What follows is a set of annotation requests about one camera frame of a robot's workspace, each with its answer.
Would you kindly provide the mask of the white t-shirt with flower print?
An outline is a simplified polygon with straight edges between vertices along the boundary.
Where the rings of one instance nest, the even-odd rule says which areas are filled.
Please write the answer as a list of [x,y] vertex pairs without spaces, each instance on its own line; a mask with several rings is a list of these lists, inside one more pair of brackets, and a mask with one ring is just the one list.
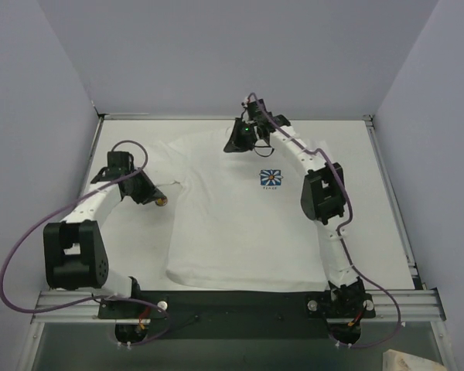
[[178,185],[166,265],[177,284],[246,291],[327,288],[302,179],[280,155],[226,153],[225,129],[148,144],[158,186]]

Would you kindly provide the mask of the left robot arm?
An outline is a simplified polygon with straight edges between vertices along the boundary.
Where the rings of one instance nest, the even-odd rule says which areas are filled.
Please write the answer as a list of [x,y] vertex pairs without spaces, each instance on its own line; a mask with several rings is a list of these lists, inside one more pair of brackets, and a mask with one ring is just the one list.
[[101,227],[111,211],[129,197],[141,205],[165,206],[167,197],[127,151],[110,151],[107,165],[92,179],[86,199],[61,221],[43,228],[46,281],[52,289],[90,291],[116,296],[115,307],[126,318],[143,308],[138,282],[110,269]]

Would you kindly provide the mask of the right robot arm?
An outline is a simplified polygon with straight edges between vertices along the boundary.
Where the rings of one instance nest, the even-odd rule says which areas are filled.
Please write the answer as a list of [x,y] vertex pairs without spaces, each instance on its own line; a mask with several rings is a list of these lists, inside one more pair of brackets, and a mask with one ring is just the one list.
[[315,300],[315,307],[331,310],[334,315],[370,310],[362,277],[343,241],[344,226],[352,221],[353,209],[345,190],[342,166],[329,160],[323,149],[309,148],[285,116],[272,115],[264,101],[254,94],[245,98],[241,106],[243,112],[235,119],[223,151],[244,153],[270,148],[302,177],[300,206],[315,223],[328,281],[328,288]]

